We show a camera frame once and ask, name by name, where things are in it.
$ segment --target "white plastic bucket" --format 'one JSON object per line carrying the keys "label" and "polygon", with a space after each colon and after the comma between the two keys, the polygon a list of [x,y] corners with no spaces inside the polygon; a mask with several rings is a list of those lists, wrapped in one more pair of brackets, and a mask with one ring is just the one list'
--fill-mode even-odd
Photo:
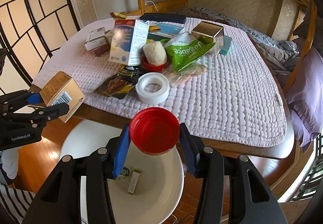
{"label": "white plastic bucket", "polygon": [[[121,129],[84,120],[66,138],[60,158],[90,155],[106,146]],[[160,224],[175,210],[184,186],[181,158],[174,147],[166,154],[149,156],[130,144],[125,166],[142,171],[134,194],[127,192],[131,175],[108,180],[110,198],[117,224]],[[81,179],[81,217],[87,222],[86,177]]]}

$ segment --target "teal box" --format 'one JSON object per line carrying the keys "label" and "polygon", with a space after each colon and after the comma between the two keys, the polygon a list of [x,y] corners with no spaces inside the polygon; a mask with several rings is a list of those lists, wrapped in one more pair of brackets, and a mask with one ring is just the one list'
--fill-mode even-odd
{"label": "teal box", "polygon": [[231,46],[231,42],[232,42],[232,38],[224,35],[223,41],[224,41],[224,46],[220,46],[221,50],[219,53],[223,54],[223,55],[228,55],[229,50],[230,50],[230,46]]}

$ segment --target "red lid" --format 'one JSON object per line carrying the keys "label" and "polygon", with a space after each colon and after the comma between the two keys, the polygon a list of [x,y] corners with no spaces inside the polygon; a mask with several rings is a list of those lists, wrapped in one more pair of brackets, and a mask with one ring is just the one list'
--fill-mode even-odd
{"label": "red lid", "polygon": [[140,151],[149,155],[160,155],[177,143],[180,124],[170,111],[151,107],[135,115],[130,122],[129,133]]}
{"label": "red lid", "polygon": [[168,62],[166,61],[164,64],[162,65],[158,65],[158,66],[155,66],[155,65],[150,65],[148,62],[147,62],[147,59],[146,57],[143,57],[143,66],[145,67],[146,70],[148,71],[151,71],[151,72],[155,72],[155,73],[158,73],[160,72],[162,69],[166,68],[168,66]]}

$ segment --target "barcode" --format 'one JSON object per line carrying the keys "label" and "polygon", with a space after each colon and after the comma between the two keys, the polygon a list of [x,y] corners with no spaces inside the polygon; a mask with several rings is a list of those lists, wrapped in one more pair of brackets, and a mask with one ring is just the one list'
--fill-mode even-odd
{"label": "barcode", "polygon": [[52,105],[57,105],[61,103],[69,103],[72,100],[72,98],[68,95],[66,91],[63,91],[60,96],[54,101]]}

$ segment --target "silver box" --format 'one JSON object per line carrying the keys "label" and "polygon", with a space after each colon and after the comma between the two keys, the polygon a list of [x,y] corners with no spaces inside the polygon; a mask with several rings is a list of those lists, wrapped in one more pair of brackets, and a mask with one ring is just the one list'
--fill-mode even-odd
{"label": "silver box", "polygon": [[220,46],[224,46],[224,29],[221,25],[201,21],[192,30],[192,34],[205,44],[216,42],[216,44],[208,52],[212,55],[217,55],[221,50]]}

